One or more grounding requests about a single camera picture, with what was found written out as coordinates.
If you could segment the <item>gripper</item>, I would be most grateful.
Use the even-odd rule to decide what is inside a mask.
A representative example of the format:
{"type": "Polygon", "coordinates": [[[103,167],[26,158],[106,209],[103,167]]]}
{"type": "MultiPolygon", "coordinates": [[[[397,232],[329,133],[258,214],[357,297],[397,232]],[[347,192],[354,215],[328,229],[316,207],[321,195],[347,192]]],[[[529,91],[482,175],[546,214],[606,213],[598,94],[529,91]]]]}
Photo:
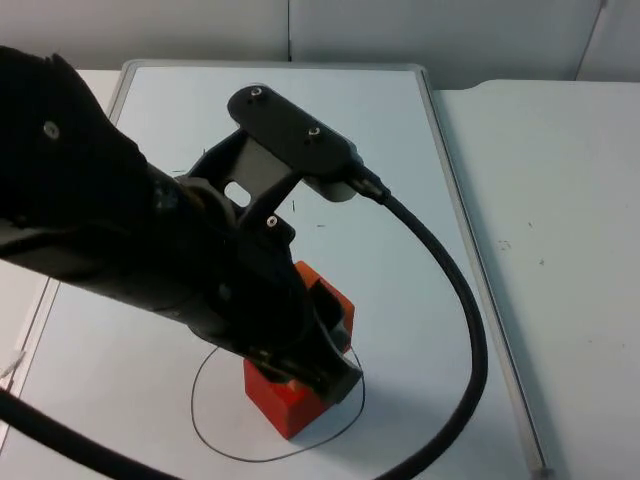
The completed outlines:
{"type": "Polygon", "coordinates": [[[294,266],[295,230],[271,214],[231,231],[203,290],[180,309],[200,339],[240,355],[267,382],[341,403],[362,378],[348,358],[350,303],[323,279],[307,290],[294,266]]]}

